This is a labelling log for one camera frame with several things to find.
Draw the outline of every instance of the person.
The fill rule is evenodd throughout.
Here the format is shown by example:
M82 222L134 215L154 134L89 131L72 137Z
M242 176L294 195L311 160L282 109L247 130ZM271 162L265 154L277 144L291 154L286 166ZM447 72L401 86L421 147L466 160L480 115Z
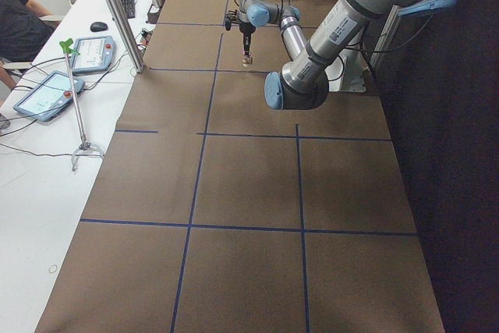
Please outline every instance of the person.
M0 0L0 58L30 62L47 42L54 29L39 17L51 15L36 0ZM2 68L0 80L13 89L16 83Z

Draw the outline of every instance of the dark wall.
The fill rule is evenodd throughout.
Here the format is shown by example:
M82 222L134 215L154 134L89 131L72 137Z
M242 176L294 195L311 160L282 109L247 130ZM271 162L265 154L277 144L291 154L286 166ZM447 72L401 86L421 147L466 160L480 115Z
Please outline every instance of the dark wall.
M459 0L379 84L447 333L499 332L498 36L499 0Z

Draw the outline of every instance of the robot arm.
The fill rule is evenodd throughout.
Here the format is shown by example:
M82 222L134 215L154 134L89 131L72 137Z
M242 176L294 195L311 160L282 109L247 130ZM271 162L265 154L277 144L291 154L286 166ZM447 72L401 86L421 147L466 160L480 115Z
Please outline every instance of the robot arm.
M313 36L306 41L299 26L299 12L286 6L269 5L263 0L239 3L239 27L250 29L279 23L291 62L280 73L269 73L265 99L273 109L312 109L327 97L328 80L324 70L343 48L372 19L388 13L393 5L402 8L400 16L421 16L450 8L457 0L338 0ZM245 44L248 56L250 45Z

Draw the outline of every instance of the person's arm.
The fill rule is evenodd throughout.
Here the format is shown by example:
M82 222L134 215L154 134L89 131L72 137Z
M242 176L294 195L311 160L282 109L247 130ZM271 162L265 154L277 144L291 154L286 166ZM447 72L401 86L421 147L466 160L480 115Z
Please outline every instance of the person's arm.
M2 68L2 62L0 62L0 81L2 81L5 85L7 85L7 87L10 90L12 90L14 87L16 87L16 82L7 73L7 71Z
M28 8L28 10L32 12L36 17L49 16L52 14L48 9L46 9L36 0L28 0L28 3L26 3L26 8Z

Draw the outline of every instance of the white table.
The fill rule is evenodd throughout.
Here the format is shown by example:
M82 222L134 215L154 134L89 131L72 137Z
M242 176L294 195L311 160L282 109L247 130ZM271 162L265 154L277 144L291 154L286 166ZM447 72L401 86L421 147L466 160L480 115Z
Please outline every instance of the white table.
M150 0L138 0L136 18L130 20L134 35L147 23ZM104 21L109 30L90 32L93 21ZM126 52L105 0L78 0L71 8L35 63L62 57L58 45L69 37L112 35L116 43L115 61ZM65 72L65 63L42 65L47 73ZM83 76L87 86L101 74ZM36 69L26 78L40 82L44 74ZM94 90L80 95L83 123L90 142L106 151L116 121L129 94L135 76L126 55L119 68L107 75ZM19 82L33 86L28 80ZM0 112L7 118L18 117L12 106L25 91L14 90ZM4 131L28 124L31 119L11 121ZM37 154L71 154L80 144L74 107L70 105L48 124L35 122L24 130L0 136L0 143ZM85 207L102 160L78 158L76 172L71 172L69 156L35 157L0 146L0 331L32 332L48 301L58 270Z

